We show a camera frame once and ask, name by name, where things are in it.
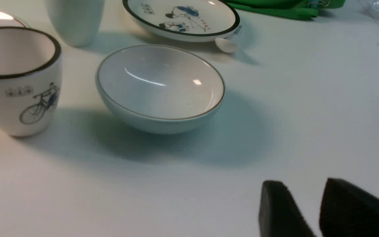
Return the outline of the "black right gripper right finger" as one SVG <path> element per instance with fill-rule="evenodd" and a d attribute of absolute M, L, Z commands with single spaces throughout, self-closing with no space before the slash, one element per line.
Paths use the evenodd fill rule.
<path fill-rule="evenodd" d="M 344 179 L 329 177 L 319 226 L 324 237 L 379 237 L 379 198 Z"/>

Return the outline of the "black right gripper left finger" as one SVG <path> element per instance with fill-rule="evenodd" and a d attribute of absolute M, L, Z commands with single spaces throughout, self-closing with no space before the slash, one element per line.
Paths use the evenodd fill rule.
<path fill-rule="evenodd" d="M 291 192 L 283 182 L 265 180 L 259 205 L 261 237 L 314 237 Z"/>

